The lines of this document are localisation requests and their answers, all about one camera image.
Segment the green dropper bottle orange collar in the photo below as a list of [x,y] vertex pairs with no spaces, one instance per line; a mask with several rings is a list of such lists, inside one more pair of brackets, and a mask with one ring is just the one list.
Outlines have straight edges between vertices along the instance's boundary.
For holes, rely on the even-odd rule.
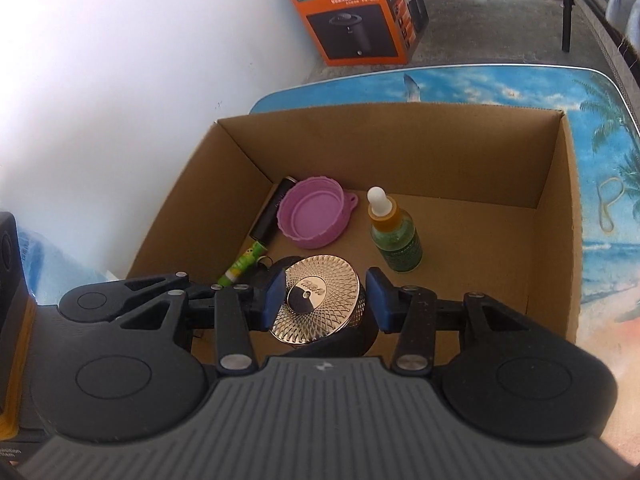
[[410,214],[379,186],[367,192],[370,235],[390,269],[411,272],[420,266],[423,249]]

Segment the black electrical tape roll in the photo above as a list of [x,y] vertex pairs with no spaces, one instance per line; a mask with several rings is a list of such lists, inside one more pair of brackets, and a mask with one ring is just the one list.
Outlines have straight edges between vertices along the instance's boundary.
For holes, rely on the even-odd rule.
[[267,247],[273,237],[278,232],[278,211],[280,203],[294,188],[297,181],[292,177],[283,178],[276,186],[274,191],[270,194],[265,206],[262,207],[262,211],[258,214],[254,226],[250,230],[250,238],[254,242],[262,244]]

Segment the gold lid dark jar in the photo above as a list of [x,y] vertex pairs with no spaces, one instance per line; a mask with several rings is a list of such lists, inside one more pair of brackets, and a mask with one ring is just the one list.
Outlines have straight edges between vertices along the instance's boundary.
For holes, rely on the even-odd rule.
[[378,326],[350,263],[313,255],[283,258],[277,266],[276,304],[264,309],[271,336],[302,356],[364,356]]

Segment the pink plastic lid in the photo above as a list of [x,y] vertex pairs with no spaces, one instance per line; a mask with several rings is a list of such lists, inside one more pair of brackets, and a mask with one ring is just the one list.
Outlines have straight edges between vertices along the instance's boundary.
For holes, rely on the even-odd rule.
[[328,177],[296,183],[284,196],[277,214],[281,233],[303,249],[318,249],[346,230],[359,197]]

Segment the large brown cardboard box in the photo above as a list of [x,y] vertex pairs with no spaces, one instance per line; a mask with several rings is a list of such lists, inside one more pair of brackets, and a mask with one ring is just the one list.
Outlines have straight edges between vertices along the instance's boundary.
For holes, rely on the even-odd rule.
[[250,246],[278,184],[311,189],[284,212],[273,259],[310,255],[288,229],[330,211],[326,244],[359,274],[384,268],[376,241],[411,221],[420,264],[397,285],[495,298],[566,340],[577,333],[582,217],[574,142],[557,110],[378,103],[307,107],[215,122],[186,163],[130,275],[182,271],[212,284]]

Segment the tan rubber band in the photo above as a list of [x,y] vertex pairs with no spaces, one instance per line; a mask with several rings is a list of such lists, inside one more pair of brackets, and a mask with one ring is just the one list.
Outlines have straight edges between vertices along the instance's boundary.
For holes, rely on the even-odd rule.
[[597,184],[598,220],[603,233],[612,234],[615,222],[610,209],[625,195],[625,185],[620,177],[609,177]]

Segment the beach print table mat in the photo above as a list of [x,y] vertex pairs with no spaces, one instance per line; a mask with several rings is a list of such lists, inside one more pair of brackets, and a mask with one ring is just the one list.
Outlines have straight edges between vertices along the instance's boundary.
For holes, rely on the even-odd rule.
[[639,129],[630,99],[589,68],[472,64],[392,70],[305,84],[260,99],[254,112],[423,102],[559,110],[574,138],[582,207],[577,342],[610,368],[618,399],[604,440],[639,460]]

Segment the orange Philips appliance box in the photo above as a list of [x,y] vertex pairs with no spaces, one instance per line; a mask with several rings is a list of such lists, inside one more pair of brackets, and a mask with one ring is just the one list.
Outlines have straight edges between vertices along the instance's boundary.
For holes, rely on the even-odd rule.
[[291,0],[329,66],[405,65],[428,25],[424,0]]

